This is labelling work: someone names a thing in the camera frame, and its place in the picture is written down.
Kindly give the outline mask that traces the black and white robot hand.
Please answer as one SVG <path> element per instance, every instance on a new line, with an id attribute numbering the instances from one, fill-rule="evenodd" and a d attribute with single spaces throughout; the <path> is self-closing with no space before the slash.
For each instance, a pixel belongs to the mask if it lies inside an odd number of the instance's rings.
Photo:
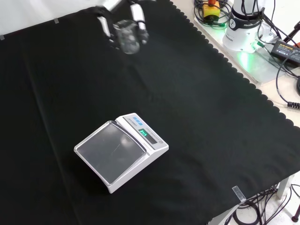
<path id="1" fill-rule="evenodd" d="M 101 0 L 90 11 L 100 21 L 102 30 L 111 47 L 122 50 L 125 54 L 135 54 L 140 45 L 147 44 L 149 34 L 146 29 L 143 9 L 137 0 L 128 0 L 132 18 L 113 22 L 113 11 L 122 0 Z"/>

